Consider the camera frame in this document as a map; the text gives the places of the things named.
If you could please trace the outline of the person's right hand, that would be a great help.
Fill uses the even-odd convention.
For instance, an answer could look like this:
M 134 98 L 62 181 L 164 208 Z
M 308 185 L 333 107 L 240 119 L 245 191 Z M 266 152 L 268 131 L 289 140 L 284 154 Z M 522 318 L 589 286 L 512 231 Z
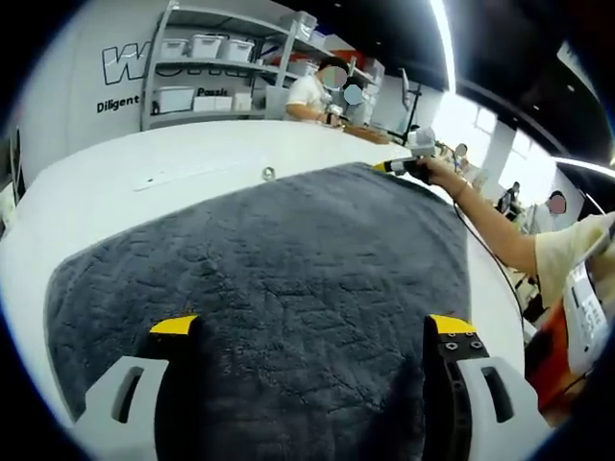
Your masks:
M 451 166 L 439 158 L 420 158 L 417 162 L 423 171 L 424 182 L 443 188 L 451 197 L 462 192 L 467 182 Z

